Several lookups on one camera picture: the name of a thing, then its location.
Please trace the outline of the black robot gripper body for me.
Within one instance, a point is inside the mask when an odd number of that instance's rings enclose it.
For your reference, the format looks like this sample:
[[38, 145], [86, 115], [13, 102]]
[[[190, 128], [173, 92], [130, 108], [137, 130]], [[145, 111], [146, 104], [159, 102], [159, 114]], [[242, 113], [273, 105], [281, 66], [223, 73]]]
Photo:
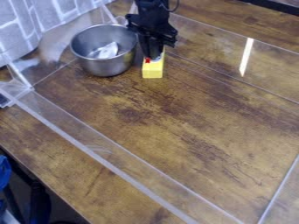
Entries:
[[127, 28], [135, 32], [150, 32], [153, 35], [175, 37], [177, 29], [170, 24], [170, 13], [179, 5], [170, 8], [170, 0], [135, 0], [138, 13], [126, 15]]

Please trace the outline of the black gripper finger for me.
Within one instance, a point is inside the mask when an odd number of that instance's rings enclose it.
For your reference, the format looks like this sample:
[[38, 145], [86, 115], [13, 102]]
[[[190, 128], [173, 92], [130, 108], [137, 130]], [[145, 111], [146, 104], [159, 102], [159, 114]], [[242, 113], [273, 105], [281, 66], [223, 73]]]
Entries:
[[165, 50], [165, 46], [175, 46], [175, 38], [163, 37], [163, 38], [150, 38], [150, 58], [157, 60]]
[[141, 46], [142, 46], [145, 56], [147, 58], [153, 58], [153, 56], [151, 56], [151, 35], [150, 35], [150, 33], [149, 32], [139, 33], [138, 37], [139, 37], [139, 42], [141, 42]]

